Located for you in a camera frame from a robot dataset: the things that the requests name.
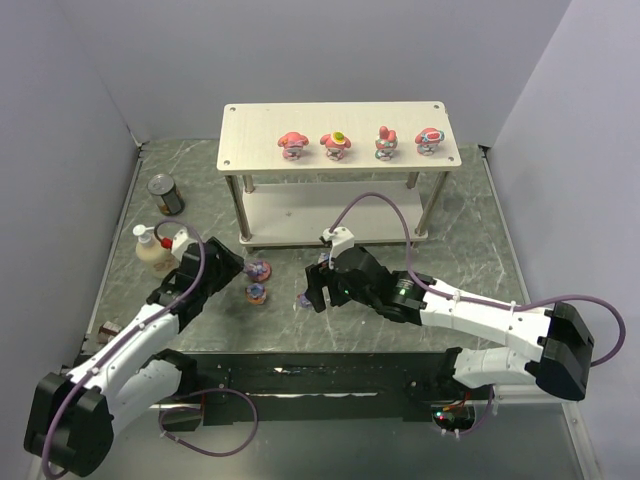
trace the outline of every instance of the can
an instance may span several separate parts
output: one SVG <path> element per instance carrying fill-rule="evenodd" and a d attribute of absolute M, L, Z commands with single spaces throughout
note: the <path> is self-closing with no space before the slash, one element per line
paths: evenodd
<path fill-rule="evenodd" d="M 163 215 L 177 215 L 184 210 L 184 200 L 171 175 L 159 173 L 149 180 L 147 190 Z"/>

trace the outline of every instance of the marble tabletop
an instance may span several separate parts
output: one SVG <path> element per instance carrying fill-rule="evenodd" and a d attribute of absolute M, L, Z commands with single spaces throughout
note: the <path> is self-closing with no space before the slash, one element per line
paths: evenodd
<path fill-rule="evenodd" d="M 126 325 L 138 312 L 158 280 L 135 256 L 132 229 L 153 225 L 163 217 L 146 190 L 157 173 L 171 174 L 186 201 L 180 220 L 195 226 L 203 238 L 216 236 L 247 260 L 264 259 L 273 275 L 264 305 L 247 302 L 250 282 L 241 274 L 214 295 L 204 311 L 169 344 L 189 352 L 391 352 L 442 351 L 453 346 L 488 348 L 490 342 L 444 328 L 397 324 L 373 310 L 351 302 L 321 314 L 296 306 L 306 289 L 304 268 L 315 262 L 321 248 L 256 250 L 247 255 L 238 241 L 238 226 L 224 177 L 216 169 L 217 140 L 172 140 L 142 147 L 141 167 L 117 239 L 106 284 L 99 299 L 89 337 L 105 321 Z M 462 167 L 449 175 L 429 227 L 427 241 L 414 249 L 414 268 L 464 290 L 503 301 L 522 302 L 522 292 L 506 232 L 477 146 L 461 147 Z M 277 182 L 395 180 L 402 173 L 307 174 L 255 176 L 256 184 Z M 421 174 L 418 188 L 426 199 L 435 174 Z M 176 228 L 163 227 L 172 235 Z M 403 270 L 404 246 L 368 247 L 390 270 Z"/>

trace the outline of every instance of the figurine with yellow hat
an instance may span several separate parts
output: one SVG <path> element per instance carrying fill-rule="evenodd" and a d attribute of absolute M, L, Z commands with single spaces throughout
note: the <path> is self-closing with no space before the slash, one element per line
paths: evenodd
<path fill-rule="evenodd" d="M 320 145 L 327 147 L 327 157 L 338 161 L 344 157 L 345 149 L 351 148 L 351 140 L 342 132 L 333 132 L 323 135 L 320 139 Z"/>

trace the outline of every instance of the robotic arm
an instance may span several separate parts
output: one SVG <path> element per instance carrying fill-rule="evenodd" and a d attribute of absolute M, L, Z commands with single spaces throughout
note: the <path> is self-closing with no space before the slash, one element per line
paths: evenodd
<path fill-rule="evenodd" d="M 355 246 L 353 234 L 345 227 L 327 229 L 321 239 L 331 244 L 330 259 L 306 268 L 305 296 L 316 312 L 326 308 L 323 288 L 327 287 L 331 306 L 354 300 L 393 322 L 476 335 L 504 347 L 450 349 L 455 356 L 451 379 L 463 388 L 537 385 L 558 401 L 584 399 L 594 342 L 572 305 L 558 302 L 550 309 L 524 312 L 516 312 L 515 303 L 496 308 L 491 304 L 509 304 L 418 274 L 424 284 L 449 294 L 445 298 L 425 291 L 407 271 L 389 272 L 365 248 Z"/>
<path fill-rule="evenodd" d="M 127 338 L 107 344 L 88 361 L 66 375 L 50 373 L 34 394 L 24 439 L 27 451 L 42 456 L 52 419 L 69 392 L 91 374 L 59 422 L 49 459 L 79 476 L 93 472 L 104 460 L 113 439 L 149 406 L 174 394 L 195 390 L 196 362 L 172 350 L 158 353 L 197 315 L 208 298 L 224 288 L 244 267 L 242 257 L 216 238 L 204 243 L 205 257 L 186 229 L 176 234 L 172 253 L 180 267 L 156 288 L 135 319 L 118 334 Z M 200 262 L 203 276 L 186 298 L 152 323 L 145 320 L 170 305 L 192 285 Z M 101 359 L 108 360 L 95 365 Z"/>

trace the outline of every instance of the shelf leg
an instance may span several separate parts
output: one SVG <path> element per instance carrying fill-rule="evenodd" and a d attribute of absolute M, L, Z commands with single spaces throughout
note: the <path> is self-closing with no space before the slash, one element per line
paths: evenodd
<path fill-rule="evenodd" d="M 236 209 L 236 218 L 238 219 L 238 226 L 240 227 L 240 235 L 244 242 L 248 242 L 251 239 L 251 230 L 249 230 L 247 212 L 244 211 L 242 190 L 240 190 L 238 177 L 235 175 L 225 175 L 224 179 L 227 181 L 227 186 L 231 191 L 231 198 L 233 198 L 233 206 Z"/>
<path fill-rule="evenodd" d="M 407 179 L 407 188 L 409 190 L 416 186 L 416 183 L 418 182 L 418 175 L 420 175 L 420 172 L 411 172 L 409 174 L 409 178 Z"/>
<path fill-rule="evenodd" d="M 256 187 L 253 186 L 253 177 L 251 175 L 243 175 L 242 181 L 244 182 L 244 191 L 247 193 L 253 193 Z"/>
<path fill-rule="evenodd" d="M 440 193 L 442 193 L 442 187 L 444 187 L 445 180 L 447 179 L 448 176 L 449 176 L 449 172 L 438 173 L 438 177 L 436 178 L 436 183 L 433 185 L 433 190 L 431 191 L 431 195 L 429 195 L 427 204 L 424 206 L 424 210 L 422 211 L 422 216 L 420 217 L 420 221 L 418 222 L 418 226 L 416 227 L 415 232 L 417 235 L 422 236 L 425 233 L 427 233 L 427 225 L 429 224 L 429 221 L 433 216 L 433 211 L 435 210 L 436 202 L 438 201 L 438 198 L 440 198 Z"/>

